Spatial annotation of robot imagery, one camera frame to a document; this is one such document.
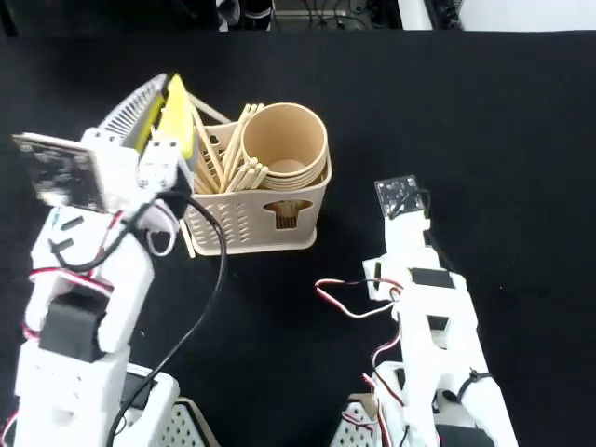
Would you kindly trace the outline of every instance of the stacked paper cup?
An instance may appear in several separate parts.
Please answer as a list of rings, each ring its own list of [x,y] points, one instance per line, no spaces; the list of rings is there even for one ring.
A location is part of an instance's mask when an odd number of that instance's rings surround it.
[[[321,181],[327,163],[327,130],[303,105],[280,102],[266,106],[241,135],[245,161],[257,158],[268,167],[262,188],[295,191]]]

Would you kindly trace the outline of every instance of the perforated plastic panel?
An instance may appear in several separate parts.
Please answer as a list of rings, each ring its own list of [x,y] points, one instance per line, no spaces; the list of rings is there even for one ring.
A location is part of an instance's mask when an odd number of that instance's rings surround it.
[[[206,447],[193,417],[186,406],[174,405],[171,418],[164,429],[160,447]]]
[[[147,123],[151,122],[158,112],[161,103],[161,89],[168,76],[159,74],[130,93],[105,117],[98,129],[110,130],[124,138],[126,147],[137,147],[142,143],[142,135],[148,131]]]
[[[207,126],[210,136],[219,142],[218,150],[227,147],[237,124]],[[325,189],[332,176],[331,158],[323,171],[323,180],[296,191],[249,190],[218,195],[194,195],[222,225],[229,254],[258,251],[301,250],[310,247],[317,238],[317,218]],[[280,228],[277,214],[267,208],[279,201],[306,201],[310,207],[299,211],[291,227]],[[219,243],[209,223],[189,208],[184,219],[188,224],[196,252],[201,255],[219,254]]]
[[[369,417],[360,402],[347,405],[345,413],[361,423],[371,423],[370,426],[358,427],[342,418],[331,447],[377,447],[377,425]]]

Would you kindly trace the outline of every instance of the black cable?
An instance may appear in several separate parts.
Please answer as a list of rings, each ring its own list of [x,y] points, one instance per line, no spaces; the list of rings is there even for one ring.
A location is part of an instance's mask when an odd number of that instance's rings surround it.
[[[311,29],[313,27],[313,11],[307,0],[302,0],[302,3],[305,5],[306,11],[308,11],[308,29]]]
[[[122,416],[122,419],[124,420],[124,424],[122,424],[122,428],[120,428],[120,429],[119,429],[119,430],[116,432],[115,436],[118,436],[120,433],[122,433],[122,432],[124,431],[124,429],[127,427],[127,424],[129,423],[129,421],[127,421],[127,418],[126,418],[126,416]]]
[[[406,193],[406,195],[403,197],[403,199],[400,201],[400,203],[398,203],[398,205],[395,206],[393,208],[393,210],[391,210],[391,212],[387,215],[387,217],[391,220],[398,217],[400,215],[401,206],[406,202],[406,200],[408,198],[410,198],[414,194],[417,194],[417,195],[424,194],[426,196],[427,202],[425,203],[425,216],[428,217],[428,214],[430,213],[431,201],[430,201],[430,191],[428,191],[427,189],[415,189],[415,190],[412,190],[412,191],[409,191],[408,193]],[[455,269],[454,264],[451,262],[451,260],[447,256],[447,254],[445,254],[445,252],[440,248],[439,244],[437,243],[437,239],[435,239],[435,237],[432,236],[432,233],[430,233],[430,230],[426,230],[425,235],[427,236],[427,240],[430,243],[430,246],[434,249],[434,251],[437,252],[437,254],[439,255],[440,259],[443,261],[443,263],[445,264],[447,269],[450,272],[457,273],[457,270]]]
[[[425,216],[428,217],[428,213],[430,211],[430,192],[427,189],[413,189],[411,191],[408,191],[400,200],[400,203],[398,203],[395,207],[393,207],[393,210],[391,210],[389,212],[389,214],[387,215],[387,217],[389,218],[389,220],[393,220],[396,217],[398,217],[401,213],[400,208],[401,206],[406,203],[406,200],[408,200],[411,196],[413,195],[422,195],[424,194],[425,197],[427,198],[427,202],[425,203]]]
[[[171,192],[173,192],[173,191],[165,191],[163,193],[159,193],[159,194],[157,194],[156,197],[154,197],[153,200],[141,205],[141,207],[137,210],[137,212],[135,212],[132,215],[132,217],[130,218],[130,220],[124,225],[124,228],[118,234],[118,236],[116,236],[116,238],[114,239],[114,242],[112,242],[112,244],[110,246],[105,248],[103,253],[99,254],[95,259],[93,259],[92,261],[89,261],[88,263],[84,263],[84,264],[69,264],[69,263],[67,263],[61,254],[60,248],[56,244],[54,244],[54,242],[51,239],[48,241],[50,250],[54,254],[54,256],[56,256],[56,258],[58,259],[58,262],[60,263],[62,268],[65,268],[67,270],[70,270],[71,272],[77,272],[77,273],[88,272],[89,270],[92,270],[95,267],[101,265],[106,259],[108,259],[109,256],[112,255],[112,253],[114,253],[114,251],[120,246],[120,244],[122,243],[124,238],[127,236],[127,234],[130,233],[137,226],[137,223],[139,222],[139,220],[147,212],[147,210],[149,210],[153,206],[154,202],[158,198],[163,198],[164,197],[163,195],[165,193],[171,193]]]
[[[400,447],[403,447],[404,442],[408,438],[408,433],[410,433],[410,426],[406,426],[405,430],[403,430],[403,438],[401,438]]]
[[[200,324],[203,322],[203,319],[205,318],[205,316],[208,315],[212,304],[215,302],[215,299],[217,298],[217,296],[219,295],[219,293],[222,290],[222,286],[224,284],[224,278],[225,278],[225,275],[227,272],[227,245],[225,242],[225,233],[224,233],[224,230],[222,229],[222,226],[220,225],[220,223],[217,222],[217,219],[215,219],[213,217],[213,215],[211,215],[200,203],[198,203],[196,200],[192,199],[189,195],[187,195],[185,193],[181,193],[178,191],[164,191],[162,193],[157,194],[157,198],[165,198],[165,197],[178,197],[178,198],[183,199],[188,205],[190,205],[195,210],[197,210],[205,218],[205,220],[211,225],[211,228],[213,228],[213,230],[215,231],[215,234],[217,235],[217,238],[218,238],[218,241],[220,244],[220,251],[221,251],[220,270],[217,275],[217,281],[215,282],[213,291],[211,292],[210,298],[207,301],[207,306],[205,307],[205,310],[203,311],[201,316],[196,320],[195,324],[193,324],[193,326],[184,334],[184,336],[178,341],[178,343],[176,343],[176,345],[174,345],[174,347],[169,351],[169,353],[166,355],[166,357],[164,357],[159,362],[159,364],[157,366],[155,366],[154,369],[145,376],[145,378],[142,380],[141,384],[137,387],[135,392],[132,393],[129,396],[129,398],[120,406],[120,410],[118,411],[117,415],[115,416],[114,422],[112,423],[112,426],[110,427],[110,431],[108,432],[106,447],[114,446],[114,437],[115,437],[115,433],[117,431],[120,419],[124,416],[124,413],[130,407],[130,405],[132,405],[132,402],[137,398],[139,393],[141,393],[142,389],[153,382],[153,379],[156,377],[156,375],[164,368],[164,366],[166,366],[166,364],[178,352],[178,350],[181,348],[181,346],[184,344],[184,342],[186,340],[188,340],[190,338],[190,336],[193,334],[193,332],[196,331],[196,328],[198,328],[200,326]]]
[[[437,9],[435,8],[435,2],[433,0],[425,0],[425,7],[427,7],[428,19],[433,30],[440,29],[440,19]]]
[[[6,0],[0,0],[0,23],[2,23],[4,33],[8,37],[16,37],[19,34],[17,26],[10,14],[10,10],[8,9]]]
[[[440,259],[443,261],[443,263],[445,264],[447,269],[450,272],[457,273],[457,270],[455,269],[454,264],[450,261],[449,257],[447,257],[445,252],[439,247],[439,244],[437,244],[437,240],[435,239],[434,236],[432,236],[432,233],[430,233],[430,230],[426,230],[425,233],[427,235],[428,242],[430,242],[430,246],[434,249],[434,251],[437,252],[437,254],[439,255]]]
[[[369,25],[367,25],[366,23],[364,23],[364,21],[360,20],[358,17],[352,17],[352,16],[341,16],[341,19],[340,19],[340,20],[343,20],[343,19],[353,20],[353,21],[355,21],[355,22],[359,23],[359,25],[362,27],[362,29],[363,29],[363,30],[368,30],[368,29],[370,29],[370,28],[369,28]]]

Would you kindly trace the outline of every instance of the black cloth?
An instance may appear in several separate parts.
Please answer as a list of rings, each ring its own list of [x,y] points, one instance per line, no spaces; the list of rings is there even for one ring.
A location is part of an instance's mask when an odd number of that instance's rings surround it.
[[[318,112],[334,174],[305,251],[234,256],[223,296],[167,368],[223,445],[324,445],[364,389],[389,315],[346,318],[317,278],[361,278],[384,252],[373,181],[415,174],[435,239],[466,276],[489,368],[522,446],[593,444],[596,34],[181,34],[0,42],[0,403],[8,414],[47,214],[9,139],[77,139],[145,80],[182,74],[224,114],[246,102]],[[201,313],[217,262],[175,253],[132,337],[154,366]],[[348,306],[373,307],[364,289]]]

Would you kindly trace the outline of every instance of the electronics equipment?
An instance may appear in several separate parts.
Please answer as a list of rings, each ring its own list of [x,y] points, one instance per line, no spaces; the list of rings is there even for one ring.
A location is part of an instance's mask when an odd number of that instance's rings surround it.
[[[34,290],[15,385],[20,404],[3,443],[17,421],[16,447],[207,445],[205,430],[176,403],[176,380],[159,372],[196,326],[155,370],[129,363],[129,339],[155,274],[147,250],[171,251],[188,204],[223,244],[216,291],[225,271],[223,230],[190,199],[187,159],[197,147],[192,117],[180,116],[181,85],[177,76],[157,76],[80,142],[14,136],[38,197],[54,208],[32,249]],[[162,131],[155,135],[157,120]],[[147,250],[133,230],[145,233]],[[153,245],[156,232],[169,233],[164,251]],[[178,426],[187,429],[170,433]]]
[[[350,397],[332,446],[439,447],[441,435],[467,440],[444,445],[516,447],[501,390],[482,353],[466,280],[444,269],[426,243],[427,191],[414,176],[375,186],[386,253],[363,267],[371,300],[388,304],[355,315],[320,288],[343,281],[324,279],[316,287],[351,318],[390,312],[398,332],[372,355],[372,372],[363,374],[371,393]],[[402,361],[377,365],[379,354],[398,345]]]

